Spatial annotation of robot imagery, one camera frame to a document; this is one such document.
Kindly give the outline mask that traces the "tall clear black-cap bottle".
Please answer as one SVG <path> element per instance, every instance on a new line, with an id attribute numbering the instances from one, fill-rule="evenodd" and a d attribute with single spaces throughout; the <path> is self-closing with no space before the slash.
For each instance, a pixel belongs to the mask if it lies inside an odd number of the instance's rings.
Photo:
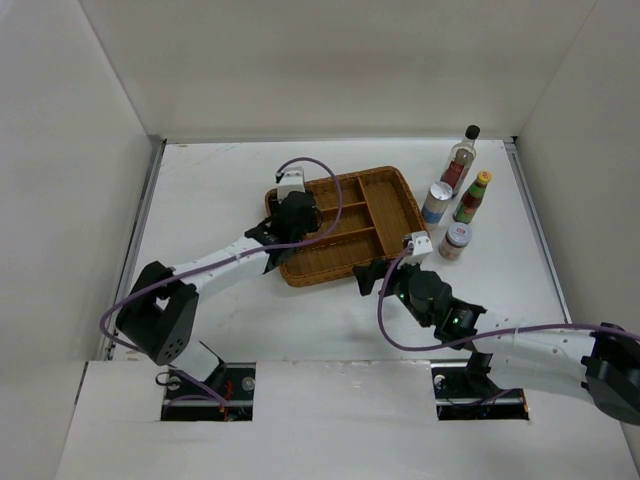
<path id="1" fill-rule="evenodd" d="M 475 142 L 480 135 L 478 125 L 469 125 L 462 140 L 455 144 L 446 161 L 440 180 L 452 188 L 452 196 L 455 197 L 464 183 L 471 165 L 476 159 Z"/>

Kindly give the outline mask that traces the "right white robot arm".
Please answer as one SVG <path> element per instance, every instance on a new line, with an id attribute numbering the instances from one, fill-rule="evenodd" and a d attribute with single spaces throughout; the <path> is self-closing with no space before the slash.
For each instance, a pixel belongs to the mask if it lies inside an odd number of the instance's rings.
<path id="1" fill-rule="evenodd" d="M 359 292 L 397 298 L 431 330 L 433 350 L 466 350 L 464 384 L 483 396 L 493 389 L 530 389 L 573 397 L 623 423 L 639 422 L 639 337 L 609 323 L 528 325 L 456 298 L 433 271 L 376 259 L 353 269 Z"/>

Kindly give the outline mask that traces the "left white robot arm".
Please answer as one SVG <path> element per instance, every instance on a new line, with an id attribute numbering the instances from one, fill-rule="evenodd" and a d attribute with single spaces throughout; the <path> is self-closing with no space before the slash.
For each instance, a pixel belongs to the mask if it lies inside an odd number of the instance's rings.
<path id="1" fill-rule="evenodd" d="M 131 291 L 143 294 L 121 307 L 116 328 L 156 365 L 184 372 L 200 397 L 216 397 L 224 387 L 224 361 L 192 338 L 199 301 L 278 268 L 320 225 L 313 194 L 293 191 L 228 247 L 178 266 L 148 264 Z"/>

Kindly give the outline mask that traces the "brown wicker divided basket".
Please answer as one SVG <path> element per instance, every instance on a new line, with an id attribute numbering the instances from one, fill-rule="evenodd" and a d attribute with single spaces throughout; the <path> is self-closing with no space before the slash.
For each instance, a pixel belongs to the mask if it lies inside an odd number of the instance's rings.
<path id="1" fill-rule="evenodd" d="M 309 287 L 350 277 L 352 269 L 377 258 L 391 259 L 403 249 L 404 237 L 426 231 L 427 224 L 399 169 L 384 166 L 341 174 L 342 202 L 330 177 L 308 181 L 322 225 L 317 243 L 305 246 L 279 267 L 291 287 Z"/>

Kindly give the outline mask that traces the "white-lid brown spice jar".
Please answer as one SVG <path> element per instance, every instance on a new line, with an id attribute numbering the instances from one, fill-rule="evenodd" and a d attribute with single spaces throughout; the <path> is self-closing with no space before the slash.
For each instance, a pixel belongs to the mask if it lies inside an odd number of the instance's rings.
<path id="1" fill-rule="evenodd" d="M 461 222 L 452 223 L 443 239 L 438 251 L 439 254 L 448 260 L 457 260 L 472 239 L 472 230 L 468 224 Z"/>

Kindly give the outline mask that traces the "silver-lid blue-label jar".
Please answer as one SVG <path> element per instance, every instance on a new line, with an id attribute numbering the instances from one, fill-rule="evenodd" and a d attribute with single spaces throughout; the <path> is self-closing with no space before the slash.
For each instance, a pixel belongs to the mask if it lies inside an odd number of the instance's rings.
<path id="1" fill-rule="evenodd" d="M 452 198 L 452 187 L 443 181 L 434 182 L 427 193 L 421 212 L 430 229 L 436 228 Z"/>

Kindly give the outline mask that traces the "yellow-cap red sauce bottle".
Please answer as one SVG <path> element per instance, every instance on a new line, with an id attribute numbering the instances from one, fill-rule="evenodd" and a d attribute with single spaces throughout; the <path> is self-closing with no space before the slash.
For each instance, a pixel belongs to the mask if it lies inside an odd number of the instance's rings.
<path id="1" fill-rule="evenodd" d="M 469 224 L 473 220 L 477 210 L 482 204 L 486 189 L 491 180 L 492 175 L 489 171 L 483 170 L 477 174 L 475 180 L 465 191 L 454 211 L 453 219 L 455 222 Z"/>

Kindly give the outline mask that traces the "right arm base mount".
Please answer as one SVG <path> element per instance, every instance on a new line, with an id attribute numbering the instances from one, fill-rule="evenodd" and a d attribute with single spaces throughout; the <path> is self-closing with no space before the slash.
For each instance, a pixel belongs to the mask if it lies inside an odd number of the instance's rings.
<path id="1" fill-rule="evenodd" d="M 431 375 L 440 421 L 529 420 L 522 389 L 500 389 L 472 374 L 466 361 L 432 362 Z"/>

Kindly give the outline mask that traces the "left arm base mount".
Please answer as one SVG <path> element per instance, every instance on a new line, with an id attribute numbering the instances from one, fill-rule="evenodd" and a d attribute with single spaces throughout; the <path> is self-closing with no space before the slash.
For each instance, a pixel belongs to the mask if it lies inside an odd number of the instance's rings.
<path id="1" fill-rule="evenodd" d="M 226 405 L 175 370 L 158 373 L 157 386 L 163 388 L 160 420 L 165 422 L 248 422 L 253 418 L 256 389 L 255 363 L 229 363 L 222 366 L 208 386 Z"/>

